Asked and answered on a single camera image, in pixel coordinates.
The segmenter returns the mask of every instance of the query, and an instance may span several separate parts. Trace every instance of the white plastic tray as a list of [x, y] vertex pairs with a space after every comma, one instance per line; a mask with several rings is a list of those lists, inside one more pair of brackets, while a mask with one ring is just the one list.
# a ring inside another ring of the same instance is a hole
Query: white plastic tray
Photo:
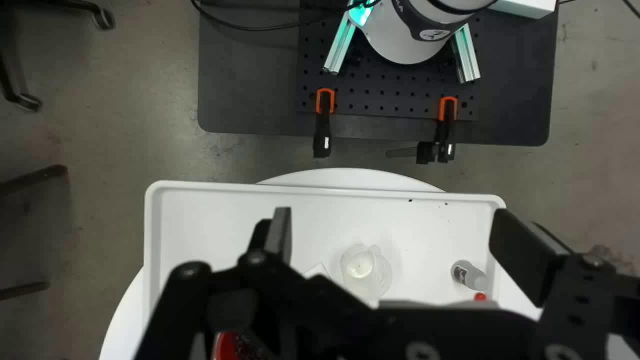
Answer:
[[356, 241], [375, 244], [392, 265], [383, 298], [450, 303], [474, 293], [450, 277], [450, 265], [464, 257], [486, 269], [488, 293], [501, 307], [536, 315], [488, 254], [491, 213], [504, 208], [497, 195], [198, 182], [155, 182], [145, 194], [145, 303], [152, 307], [182, 261], [235, 265], [255, 222], [277, 205], [292, 208], [292, 265], [301, 273], [334, 267]]

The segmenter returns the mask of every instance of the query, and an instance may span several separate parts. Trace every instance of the black mechanical arm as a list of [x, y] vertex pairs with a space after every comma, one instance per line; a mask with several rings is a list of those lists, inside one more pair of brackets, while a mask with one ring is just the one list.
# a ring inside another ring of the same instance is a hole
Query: black mechanical arm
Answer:
[[292, 213], [257, 222], [238, 265], [178, 265], [160, 296], [135, 360], [212, 358], [220, 332], [242, 333], [277, 360], [603, 360], [620, 333], [637, 351], [640, 279], [593, 256], [571, 254], [539, 226], [497, 210], [490, 251], [542, 305], [537, 322], [504, 309], [372, 309], [324, 275], [287, 265]]

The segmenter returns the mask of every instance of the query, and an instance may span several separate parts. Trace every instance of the black clamp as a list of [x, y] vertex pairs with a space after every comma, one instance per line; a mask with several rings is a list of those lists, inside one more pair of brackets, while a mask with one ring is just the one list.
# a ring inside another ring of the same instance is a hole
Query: black clamp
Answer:
[[336, 89], [316, 89], [316, 133], [314, 133], [314, 157], [327, 157], [331, 153], [331, 114], [336, 112]]
[[437, 106], [435, 118], [435, 136], [433, 142], [417, 142], [415, 147], [415, 161], [430, 163], [430, 161], [450, 161], [456, 157], [456, 131], [457, 120], [457, 98], [456, 95], [442, 95]]

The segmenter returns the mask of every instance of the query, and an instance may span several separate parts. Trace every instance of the orange clamp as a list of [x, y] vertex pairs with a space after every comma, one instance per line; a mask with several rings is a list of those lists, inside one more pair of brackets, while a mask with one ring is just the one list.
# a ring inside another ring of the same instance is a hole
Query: orange clamp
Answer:
[[327, 114], [336, 112], [336, 89], [331, 87], [318, 87], [316, 89], [316, 114], [322, 114], [322, 95], [327, 95]]
[[444, 121], [446, 116], [446, 104], [452, 102], [453, 104], [453, 120], [457, 120], [457, 98], [456, 95], [442, 95], [439, 104], [437, 104], [437, 121]]

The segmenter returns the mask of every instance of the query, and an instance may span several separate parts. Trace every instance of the black pegboard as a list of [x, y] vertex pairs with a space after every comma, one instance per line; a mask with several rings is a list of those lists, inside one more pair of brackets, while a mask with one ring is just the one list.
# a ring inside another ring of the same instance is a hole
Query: black pegboard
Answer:
[[[307, 22], [318, 0], [300, 0], [300, 22]], [[479, 58], [479, 17], [471, 17], [476, 54]], [[300, 28], [297, 36], [297, 112], [314, 112], [316, 87], [338, 92], [338, 112], [346, 116], [433, 118], [444, 94], [460, 98], [460, 120], [478, 118], [478, 83], [460, 83], [450, 44], [415, 66], [398, 66], [370, 47], [362, 31], [353, 41], [338, 76], [322, 72], [340, 16]]]

